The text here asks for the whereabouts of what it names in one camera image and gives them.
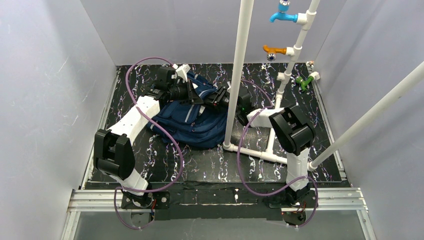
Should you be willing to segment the navy blue student backpack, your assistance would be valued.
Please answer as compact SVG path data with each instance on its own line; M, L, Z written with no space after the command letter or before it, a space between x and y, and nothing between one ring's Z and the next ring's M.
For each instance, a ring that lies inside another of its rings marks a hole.
M196 93L204 100L218 88L205 77L189 72L187 78L197 87ZM209 107L172 101L160 108L152 120L164 128L176 142L195 148L211 149L225 139L228 107Z

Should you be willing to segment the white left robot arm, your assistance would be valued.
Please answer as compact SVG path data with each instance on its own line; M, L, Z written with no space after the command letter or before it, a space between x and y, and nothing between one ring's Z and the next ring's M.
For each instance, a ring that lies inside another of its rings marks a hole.
M109 129L99 129L94 137L94 167L121 184L132 195L143 196L149 183L135 169L132 145L141 130L168 102L178 100L202 104L188 77L188 64L160 67L157 78L145 87L135 105Z

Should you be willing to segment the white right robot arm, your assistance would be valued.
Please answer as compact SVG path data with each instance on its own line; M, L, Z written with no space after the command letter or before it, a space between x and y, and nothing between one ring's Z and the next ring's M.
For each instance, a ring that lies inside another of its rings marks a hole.
M244 187L256 196L276 195L287 191L298 194L309 191L311 178L308 174L308 156L316 135L314 128L296 105L273 109L255 107L248 95L238 96L235 104L235 116L245 127L269 128L274 131L280 146L286 152L287 176L282 188L270 193L259 193L251 189L245 180Z

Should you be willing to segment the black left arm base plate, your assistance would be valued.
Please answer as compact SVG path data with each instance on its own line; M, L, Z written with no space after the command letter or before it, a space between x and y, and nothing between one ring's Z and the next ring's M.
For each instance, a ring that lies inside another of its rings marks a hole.
M167 191L144 193L135 195L124 191L120 207L122 209L168 209L170 206L170 193Z

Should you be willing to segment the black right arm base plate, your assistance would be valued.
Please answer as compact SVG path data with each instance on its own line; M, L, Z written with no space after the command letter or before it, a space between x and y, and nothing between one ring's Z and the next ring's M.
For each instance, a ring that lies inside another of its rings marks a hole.
M281 193L266 197L264 203L271 209L293 208L295 211L314 208L317 200L316 191L313 189L294 192L288 188Z

